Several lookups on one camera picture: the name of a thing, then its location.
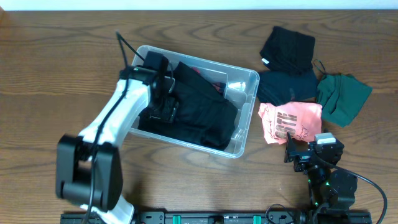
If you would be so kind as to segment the large black garment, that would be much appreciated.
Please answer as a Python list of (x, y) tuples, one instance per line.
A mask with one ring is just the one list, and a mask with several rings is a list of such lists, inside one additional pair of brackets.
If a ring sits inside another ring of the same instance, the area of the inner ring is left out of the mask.
[(179, 62), (171, 96), (178, 101), (172, 123), (141, 115), (138, 129), (223, 151), (235, 131), (237, 107), (196, 70)]

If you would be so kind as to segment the red navy plaid shirt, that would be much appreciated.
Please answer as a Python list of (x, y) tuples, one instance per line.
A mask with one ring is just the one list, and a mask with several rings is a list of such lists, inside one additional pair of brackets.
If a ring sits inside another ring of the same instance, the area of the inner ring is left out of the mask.
[[(198, 68), (192, 67), (192, 69), (193, 69), (194, 71), (196, 71), (199, 75), (201, 75), (201, 71), (200, 71)], [(221, 95), (224, 94), (224, 91), (225, 91), (225, 89), (226, 89), (226, 84), (225, 84), (225, 83), (222, 83), (222, 82), (213, 82), (213, 83), (212, 83), (212, 86), (217, 90), (217, 92), (218, 92), (219, 94), (221, 94)]]

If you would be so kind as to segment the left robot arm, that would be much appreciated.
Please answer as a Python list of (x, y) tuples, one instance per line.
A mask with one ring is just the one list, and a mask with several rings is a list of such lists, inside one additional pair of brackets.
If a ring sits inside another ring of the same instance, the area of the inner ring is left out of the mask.
[(163, 123), (174, 120), (178, 103), (169, 96), (175, 84), (166, 75), (169, 60), (148, 52), (142, 65), (121, 70), (115, 92), (95, 120), (77, 136), (57, 144), (55, 193), (86, 208), (105, 223), (131, 223), (134, 207), (122, 196), (119, 148), (137, 118)]

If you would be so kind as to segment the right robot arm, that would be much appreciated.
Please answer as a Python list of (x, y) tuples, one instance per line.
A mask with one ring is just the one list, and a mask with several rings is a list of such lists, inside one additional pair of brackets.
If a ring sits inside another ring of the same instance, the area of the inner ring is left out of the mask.
[(295, 172), (308, 177), (310, 203), (332, 210), (348, 210), (355, 202), (358, 179), (335, 166), (341, 159), (344, 144), (332, 133), (316, 134), (307, 149), (298, 149), (295, 139), (287, 134), (284, 162), (292, 162)]

